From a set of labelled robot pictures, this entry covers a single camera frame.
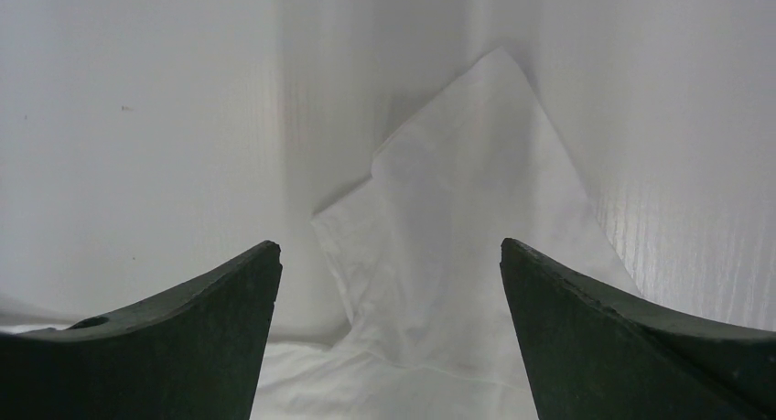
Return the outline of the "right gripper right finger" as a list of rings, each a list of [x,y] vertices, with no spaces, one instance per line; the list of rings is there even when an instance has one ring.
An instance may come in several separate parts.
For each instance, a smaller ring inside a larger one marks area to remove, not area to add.
[[[775,335],[662,307],[514,239],[501,278],[542,419],[772,419]]]

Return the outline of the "white t shirt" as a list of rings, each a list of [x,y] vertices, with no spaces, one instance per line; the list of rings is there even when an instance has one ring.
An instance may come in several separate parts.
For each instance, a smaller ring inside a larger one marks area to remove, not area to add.
[[[504,292],[514,238],[631,294],[580,178],[521,68],[482,57],[378,149],[312,227],[350,331],[272,342],[255,419],[533,419]]]

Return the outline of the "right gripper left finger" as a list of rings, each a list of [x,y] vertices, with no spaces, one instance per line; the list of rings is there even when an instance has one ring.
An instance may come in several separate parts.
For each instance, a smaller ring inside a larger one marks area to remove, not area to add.
[[[247,419],[282,265],[262,242],[65,329],[1,337],[4,419]]]

